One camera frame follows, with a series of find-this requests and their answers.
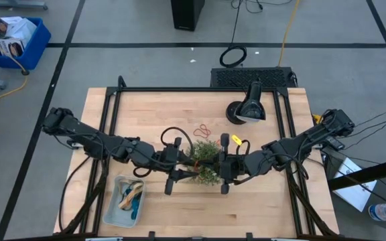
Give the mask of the black desk lamp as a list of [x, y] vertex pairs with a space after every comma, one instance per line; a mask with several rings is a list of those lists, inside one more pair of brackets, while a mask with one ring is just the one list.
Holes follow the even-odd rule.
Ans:
[[262, 85], [258, 81], [250, 83], [243, 101], [234, 101], [227, 106], [226, 117], [235, 125], [256, 123], [266, 120], [261, 103]]

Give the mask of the wide tan rubber band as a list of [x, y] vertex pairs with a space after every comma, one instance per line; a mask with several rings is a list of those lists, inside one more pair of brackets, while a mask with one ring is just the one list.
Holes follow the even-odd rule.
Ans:
[[141, 198], [143, 188], [137, 189], [128, 188], [122, 194], [122, 200], [118, 204], [118, 208], [121, 210], [130, 210], [133, 207], [133, 202], [138, 201]]

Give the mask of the white printed box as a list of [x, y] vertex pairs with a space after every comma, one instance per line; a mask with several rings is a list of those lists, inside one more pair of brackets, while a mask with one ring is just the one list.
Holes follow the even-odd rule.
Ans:
[[25, 17], [0, 17], [0, 39], [18, 39], [27, 44], [37, 25]]
[[0, 39], [0, 53], [7, 57], [20, 57], [24, 53], [23, 42], [16, 38]]

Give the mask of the black aluminium table frame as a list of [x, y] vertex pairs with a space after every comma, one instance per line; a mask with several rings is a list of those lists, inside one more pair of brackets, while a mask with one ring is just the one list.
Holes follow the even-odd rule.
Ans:
[[[302, 88], [287, 92], [264, 92], [261, 101], [267, 118], [261, 123], [232, 125], [225, 116], [230, 102], [244, 97], [243, 91], [209, 87], [90, 88], [82, 110], [75, 116], [84, 123], [110, 134], [139, 137], [162, 149], [176, 137], [193, 139], [193, 131], [205, 124], [210, 139], [222, 133], [238, 135], [251, 142], [252, 150], [298, 134], [312, 126], [310, 107]], [[109, 161], [109, 174], [102, 192], [76, 228], [78, 233], [97, 236], [144, 237], [150, 231], [157, 238], [254, 237], [295, 238], [318, 234], [319, 229], [298, 203], [287, 184], [285, 172], [267, 175], [230, 188], [223, 195], [217, 185], [198, 185], [188, 180], [164, 193], [166, 175], [153, 172], [145, 178], [145, 202], [138, 223], [121, 228], [103, 222], [114, 179], [129, 177], [132, 164]]]

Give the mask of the green artificial plant black pot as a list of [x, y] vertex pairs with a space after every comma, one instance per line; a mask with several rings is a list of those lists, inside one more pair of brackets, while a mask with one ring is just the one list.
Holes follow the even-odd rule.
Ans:
[[[214, 141], [200, 141], [197, 140], [193, 143], [193, 155], [192, 158], [201, 162], [202, 160], [210, 160], [220, 151], [220, 147]], [[194, 171], [199, 173], [198, 176], [192, 177], [191, 180], [199, 185], [217, 185], [221, 182], [221, 178], [217, 175], [212, 167], [199, 167], [198, 171], [194, 170], [194, 167], [187, 166], [188, 171]]]

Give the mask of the light grey plastic bin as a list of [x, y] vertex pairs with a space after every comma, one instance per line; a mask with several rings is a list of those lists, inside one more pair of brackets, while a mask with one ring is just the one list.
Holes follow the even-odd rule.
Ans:
[[144, 180], [142, 180], [142, 179], [139, 179], [136, 177], [127, 177], [127, 176], [123, 176], [123, 175], [119, 175], [114, 179], [114, 188], [113, 188], [113, 192], [111, 194], [109, 206], [107, 208], [105, 215], [103, 216], [103, 222], [104, 223], [110, 224], [113, 226], [122, 227], [122, 228], [132, 228], [138, 223], [140, 216], [141, 216], [142, 207], [143, 207], [143, 204], [145, 202], [144, 201], [144, 199], [145, 199], [145, 182], [144, 182], [144, 185], [142, 187], [143, 192], [142, 192], [141, 204], [139, 207], [139, 213], [138, 213], [137, 219], [132, 220], [131, 219], [132, 209], [121, 210], [118, 208], [118, 204], [122, 200], [122, 196], [119, 193], [119, 182], [120, 181], [128, 181], [128, 180], [144, 182]]

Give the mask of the thin red rubber band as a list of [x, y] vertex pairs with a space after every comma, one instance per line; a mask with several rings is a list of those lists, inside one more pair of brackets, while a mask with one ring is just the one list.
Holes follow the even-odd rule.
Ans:
[[195, 137], [207, 139], [211, 135], [211, 131], [207, 128], [205, 124], [201, 124], [197, 129], [193, 131], [193, 135]]

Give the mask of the black vented computer case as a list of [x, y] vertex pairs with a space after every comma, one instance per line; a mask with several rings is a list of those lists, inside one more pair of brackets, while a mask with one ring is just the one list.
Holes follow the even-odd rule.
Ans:
[[290, 67], [272, 68], [213, 68], [211, 87], [248, 87], [260, 81], [262, 88], [296, 88], [297, 76]]

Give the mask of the black metal beam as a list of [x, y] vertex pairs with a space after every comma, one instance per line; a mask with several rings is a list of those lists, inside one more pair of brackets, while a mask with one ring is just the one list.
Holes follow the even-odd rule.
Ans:
[[330, 191], [386, 178], [386, 163], [361, 169], [328, 181]]

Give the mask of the dark grey side table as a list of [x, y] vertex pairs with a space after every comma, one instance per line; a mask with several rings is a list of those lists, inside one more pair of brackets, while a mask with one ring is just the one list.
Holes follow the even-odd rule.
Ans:
[[[327, 180], [334, 179], [334, 174], [336, 173], [336, 168], [332, 165], [332, 159], [337, 159], [331, 155], [328, 155], [326, 152], [321, 152], [322, 159], [324, 161], [324, 166], [326, 170]], [[375, 204], [385, 204], [386, 203], [386, 178], [377, 180], [377, 184], [373, 191], [368, 191], [371, 193], [371, 197], [367, 202], [367, 208]], [[336, 217], [345, 217], [347, 218], [347, 224], [351, 226], [358, 224], [360, 226], [379, 226], [386, 229], [386, 222], [373, 220], [368, 211], [360, 212], [350, 204], [345, 202], [343, 199], [338, 197], [336, 194], [331, 191], [332, 201], [335, 207]]]

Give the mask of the blue plastic floor bin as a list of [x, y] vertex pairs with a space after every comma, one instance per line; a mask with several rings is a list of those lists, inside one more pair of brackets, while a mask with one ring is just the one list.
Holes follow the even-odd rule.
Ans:
[[37, 28], [30, 41], [25, 45], [23, 44], [24, 53], [22, 56], [14, 58], [2, 56], [0, 53], [1, 68], [25, 68], [26, 70], [35, 69], [47, 44], [49, 43], [52, 35], [48, 28], [44, 25], [43, 20], [37, 17], [26, 18], [28, 18], [32, 23], [36, 24]]

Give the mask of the white paper sheet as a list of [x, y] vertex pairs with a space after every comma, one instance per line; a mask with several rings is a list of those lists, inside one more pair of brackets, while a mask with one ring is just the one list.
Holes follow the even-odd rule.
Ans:
[[[336, 168], [334, 178], [343, 177], [350, 173], [360, 171], [362, 168], [354, 163], [351, 159], [346, 157], [342, 161], [338, 159], [332, 159], [332, 165]], [[362, 183], [361, 185], [354, 185], [350, 187], [344, 187], [342, 189], [334, 190], [333, 193], [350, 204], [352, 207], [360, 212], [367, 210], [367, 202], [371, 197], [371, 193], [377, 184], [377, 181], [370, 181]]]

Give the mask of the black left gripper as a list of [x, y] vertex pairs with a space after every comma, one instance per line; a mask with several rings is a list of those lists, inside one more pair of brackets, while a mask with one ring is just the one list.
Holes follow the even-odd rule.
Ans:
[[[182, 138], [176, 137], [174, 140], [174, 143], [168, 144], [166, 147], [176, 147], [179, 150], [181, 142], [182, 142]], [[166, 184], [165, 184], [164, 193], [166, 195], [171, 195], [172, 190], [173, 190], [173, 186], [176, 182], [178, 182], [179, 180], [182, 180], [182, 179], [186, 179], [186, 178], [190, 178], [190, 177], [196, 177], [199, 175], [199, 173], [194, 172], [194, 171], [185, 171], [182, 169], [176, 169], [177, 163], [175, 165], [170, 165], [170, 164], [165, 163], [165, 161], [164, 161], [165, 148], [162, 152], [162, 157], [161, 157], [161, 160], [166, 165], [166, 169], [167, 169], [166, 172], [168, 174], [168, 178], [167, 178]], [[180, 159], [180, 163], [185, 165], [185, 166], [193, 167], [195, 162], [196, 162], [196, 160], [189, 158], [188, 156], [183, 156]]]

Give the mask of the black power adapter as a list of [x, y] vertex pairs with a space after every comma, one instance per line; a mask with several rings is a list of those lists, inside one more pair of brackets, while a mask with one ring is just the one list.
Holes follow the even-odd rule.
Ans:
[[332, 136], [326, 138], [326, 143], [331, 149], [334, 149], [335, 151], [343, 150], [345, 148], [343, 143]]

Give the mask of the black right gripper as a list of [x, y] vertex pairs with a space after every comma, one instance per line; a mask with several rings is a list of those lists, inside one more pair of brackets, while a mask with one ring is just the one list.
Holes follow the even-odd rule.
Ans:
[[[238, 176], [244, 175], [246, 172], [245, 164], [244, 164], [244, 156], [239, 154], [229, 154], [229, 134], [223, 133], [220, 136], [220, 143], [221, 143], [221, 151], [218, 153], [218, 161], [213, 160], [202, 160], [201, 166], [205, 167], [218, 167], [218, 175], [223, 180], [223, 183], [220, 187], [220, 192], [222, 194], [228, 194], [230, 189], [230, 184], [233, 185], [240, 185], [241, 181], [237, 179]], [[239, 164], [239, 170], [237, 171], [237, 176], [235, 178], [223, 178], [220, 174], [220, 164], [227, 158], [227, 157], [236, 157], [238, 164]]]

